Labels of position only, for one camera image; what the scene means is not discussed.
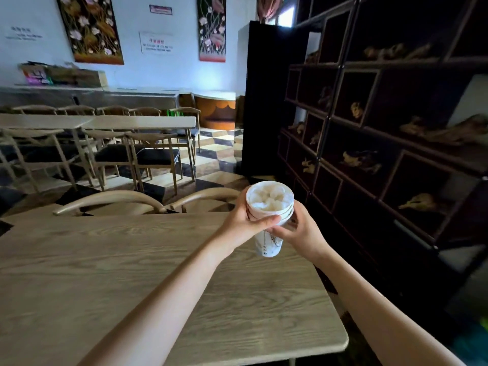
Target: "red sign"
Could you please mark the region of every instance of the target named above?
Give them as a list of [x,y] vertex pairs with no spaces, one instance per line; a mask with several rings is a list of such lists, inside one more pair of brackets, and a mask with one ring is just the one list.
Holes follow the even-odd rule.
[[173,15],[173,9],[169,6],[149,5],[149,10],[154,14]]

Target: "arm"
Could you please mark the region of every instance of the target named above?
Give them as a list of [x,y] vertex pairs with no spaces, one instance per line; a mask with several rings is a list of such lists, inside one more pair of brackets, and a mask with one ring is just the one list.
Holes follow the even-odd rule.
[[295,231],[269,231],[291,243],[334,284],[358,328],[384,365],[461,365],[446,347],[402,313],[325,241],[305,207],[295,201]]
[[223,225],[160,283],[78,364],[161,366],[219,263],[254,234],[280,221],[248,221],[246,190]]

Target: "window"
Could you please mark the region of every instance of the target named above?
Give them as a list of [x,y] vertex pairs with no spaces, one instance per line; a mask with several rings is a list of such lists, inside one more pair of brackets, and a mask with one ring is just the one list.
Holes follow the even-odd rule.
[[293,25],[293,15],[295,13],[295,7],[281,11],[278,15],[278,25],[282,27],[291,27]]

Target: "forearm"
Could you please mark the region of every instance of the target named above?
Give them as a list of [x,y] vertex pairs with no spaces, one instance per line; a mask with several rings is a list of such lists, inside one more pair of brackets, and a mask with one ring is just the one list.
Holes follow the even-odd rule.
[[332,249],[315,264],[332,281],[341,301],[382,364],[463,364]]
[[224,258],[206,241],[91,350],[79,365],[162,365]]

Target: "paper cup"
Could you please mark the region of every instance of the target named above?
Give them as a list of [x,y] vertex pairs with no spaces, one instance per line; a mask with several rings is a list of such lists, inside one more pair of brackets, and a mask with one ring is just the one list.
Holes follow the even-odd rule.
[[[261,188],[267,185],[272,184],[273,186],[281,186],[285,189],[287,193],[290,193],[293,196],[293,191],[291,189],[284,185],[281,184],[280,182],[275,182],[275,181],[263,181],[259,182],[257,184],[252,185],[246,193],[246,202],[247,202],[247,215],[251,221],[255,220],[260,220],[261,218],[267,217],[267,216],[273,216],[273,215],[279,215],[281,217],[281,221],[277,224],[279,226],[285,224],[293,214],[293,199],[292,202],[286,206],[286,208],[280,210],[280,211],[264,211],[262,209],[258,208],[253,208],[250,205],[249,202],[249,191],[253,191],[256,188]],[[283,243],[283,239],[278,238],[276,236],[273,236],[269,232],[262,231],[259,234],[254,236],[255,240],[255,245],[256,245],[256,252],[263,256],[263,257],[274,257],[276,256],[280,250],[281,250],[281,245]]]

